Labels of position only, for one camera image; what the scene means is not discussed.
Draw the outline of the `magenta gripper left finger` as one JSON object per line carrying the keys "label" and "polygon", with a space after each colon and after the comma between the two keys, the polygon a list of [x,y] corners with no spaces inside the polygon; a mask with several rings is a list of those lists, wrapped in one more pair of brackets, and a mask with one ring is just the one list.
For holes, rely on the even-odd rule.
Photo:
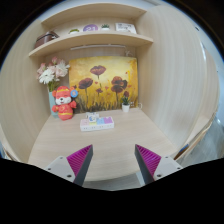
{"label": "magenta gripper left finger", "polygon": [[71,155],[59,156],[45,170],[76,185],[82,186],[93,156],[93,146],[86,146]]}

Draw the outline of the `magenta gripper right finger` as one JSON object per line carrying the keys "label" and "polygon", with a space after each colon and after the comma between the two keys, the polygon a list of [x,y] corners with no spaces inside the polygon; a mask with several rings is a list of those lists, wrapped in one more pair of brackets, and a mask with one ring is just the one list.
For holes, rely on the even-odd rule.
{"label": "magenta gripper right finger", "polygon": [[182,166],[170,156],[161,157],[138,144],[135,145],[135,157],[145,184],[150,184],[182,169]]}

